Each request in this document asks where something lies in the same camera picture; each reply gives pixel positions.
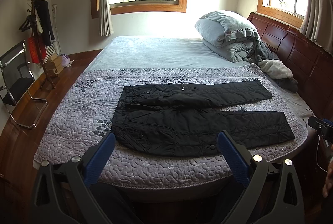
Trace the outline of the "person right hand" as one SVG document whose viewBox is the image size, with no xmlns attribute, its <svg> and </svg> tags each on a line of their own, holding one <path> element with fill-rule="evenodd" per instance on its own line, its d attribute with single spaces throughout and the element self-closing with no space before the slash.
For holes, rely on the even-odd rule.
<svg viewBox="0 0 333 224">
<path fill-rule="evenodd" d="M 330 160 L 330 163 L 329 163 L 328 169 L 327 169 L 327 175 L 326 175 L 324 187 L 322 190 L 322 194 L 323 194 L 324 198 L 328 197 L 330 189 L 332 188 L 332 185 L 333 185 L 332 172 L 333 172 L 333 161 Z"/>
</svg>

